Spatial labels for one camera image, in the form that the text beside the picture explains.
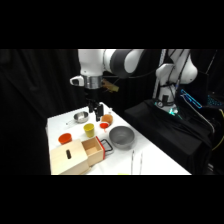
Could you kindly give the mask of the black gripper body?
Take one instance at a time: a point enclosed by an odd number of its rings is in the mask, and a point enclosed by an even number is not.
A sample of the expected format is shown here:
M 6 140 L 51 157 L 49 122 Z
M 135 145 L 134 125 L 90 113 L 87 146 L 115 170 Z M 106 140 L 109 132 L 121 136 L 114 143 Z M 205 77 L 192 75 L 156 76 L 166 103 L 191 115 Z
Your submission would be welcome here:
M 98 105 L 100 102 L 100 89 L 86 89 L 85 98 L 88 104 Z

